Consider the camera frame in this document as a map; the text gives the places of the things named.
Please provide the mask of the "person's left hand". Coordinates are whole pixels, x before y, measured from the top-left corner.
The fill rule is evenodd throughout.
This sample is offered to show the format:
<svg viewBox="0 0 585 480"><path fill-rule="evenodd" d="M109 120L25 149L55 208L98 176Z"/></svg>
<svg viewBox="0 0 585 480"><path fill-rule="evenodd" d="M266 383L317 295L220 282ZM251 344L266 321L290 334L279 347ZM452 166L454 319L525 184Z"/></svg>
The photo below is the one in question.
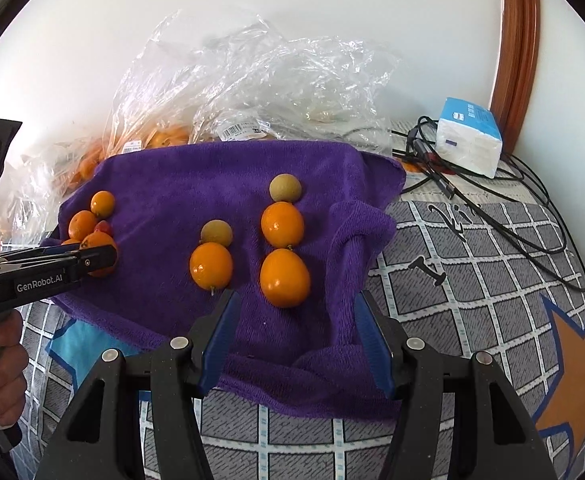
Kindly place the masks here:
<svg viewBox="0 0 585 480"><path fill-rule="evenodd" d="M14 426L26 404L23 376L29 356L20 344L22 317L16 310L0 323L0 429Z"/></svg>

